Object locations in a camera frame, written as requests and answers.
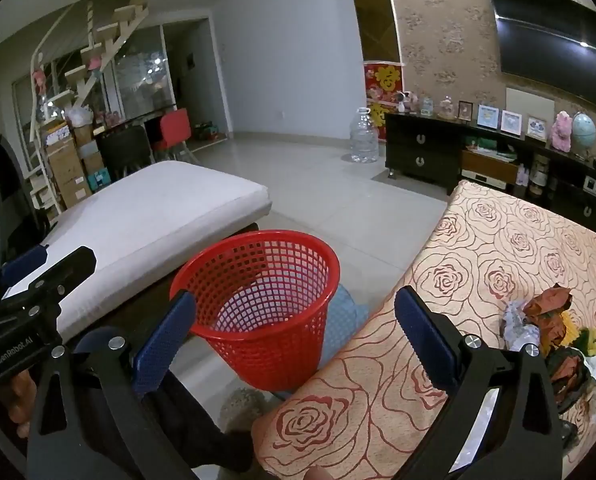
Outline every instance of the red chair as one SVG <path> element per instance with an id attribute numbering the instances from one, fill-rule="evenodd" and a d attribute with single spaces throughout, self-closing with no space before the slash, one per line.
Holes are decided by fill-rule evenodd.
<path id="1" fill-rule="evenodd" d="M 191 124 L 186 108 L 180 108 L 162 116 L 159 120 L 159 129 L 162 140 L 151 145 L 154 152 L 164 152 L 165 158 L 172 156 L 174 160 L 179 160 L 180 156 L 183 158 L 187 156 L 193 164 L 201 165 L 187 146 L 187 140 L 191 138 Z"/>

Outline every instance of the wooden drawer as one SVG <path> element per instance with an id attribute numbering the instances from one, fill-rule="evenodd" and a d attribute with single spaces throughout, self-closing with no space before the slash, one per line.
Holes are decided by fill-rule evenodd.
<path id="1" fill-rule="evenodd" d="M 389 146 L 387 166 L 402 173 L 451 185 L 457 178 L 457 152 L 438 152 L 422 147 Z"/>
<path id="2" fill-rule="evenodd" d="M 507 184 L 515 184 L 516 176 L 518 175 L 517 165 L 497 160 L 490 156 L 473 153 L 470 150 L 462 150 L 460 167 L 463 170 L 473 171 L 484 176 L 502 180 Z"/>
<path id="3" fill-rule="evenodd" d="M 596 198 L 579 187 L 559 182 L 550 210 L 596 232 Z"/>
<path id="4" fill-rule="evenodd" d="M 435 152 L 453 152 L 457 148 L 458 140 L 450 139 L 448 142 L 446 136 L 440 136 L 433 132 L 404 132 L 399 129 L 389 136 L 388 143 L 412 149 L 423 148 Z"/>

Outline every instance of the white cushion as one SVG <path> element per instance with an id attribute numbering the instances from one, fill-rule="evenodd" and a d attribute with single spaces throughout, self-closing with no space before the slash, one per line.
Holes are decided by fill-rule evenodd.
<path id="1" fill-rule="evenodd" d="M 264 186 L 185 162 L 159 162 L 66 211 L 43 241 L 46 264 L 9 291 L 18 294 L 80 246 L 97 259 L 93 276 L 61 303 L 66 341 L 124 301 L 271 209 Z"/>

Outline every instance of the blue gripper pad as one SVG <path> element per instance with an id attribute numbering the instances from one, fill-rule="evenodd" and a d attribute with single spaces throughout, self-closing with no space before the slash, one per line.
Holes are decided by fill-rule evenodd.
<path id="1" fill-rule="evenodd" d="M 4 286 L 14 286 L 31 274 L 35 269 L 39 269 L 47 262 L 47 249 L 41 245 L 36 245 L 24 254 L 18 256 L 15 260 L 7 262 L 2 266 L 0 283 Z"/>
<path id="2" fill-rule="evenodd" d="M 396 294 L 394 310 L 433 387 L 447 393 L 454 391 L 458 386 L 456 356 L 431 321 L 427 306 L 403 287 Z"/>
<path id="3" fill-rule="evenodd" d="M 185 292 L 133 358 L 131 387 L 137 396 L 158 389 L 194 320 L 195 299 Z"/>

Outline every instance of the person's hand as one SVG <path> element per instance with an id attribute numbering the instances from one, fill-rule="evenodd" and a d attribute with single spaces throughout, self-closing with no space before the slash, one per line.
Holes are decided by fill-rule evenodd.
<path id="1" fill-rule="evenodd" d="M 303 480 L 334 480 L 334 478 L 323 467 L 314 465 L 307 469 Z"/>
<path id="2" fill-rule="evenodd" d="M 18 425 L 20 438 L 29 436 L 36 393 L 37 387 L 28 370 L 13 377 L 8 386 L 0 388 L 0 401 L 7 408 L 11 421 Z"/>

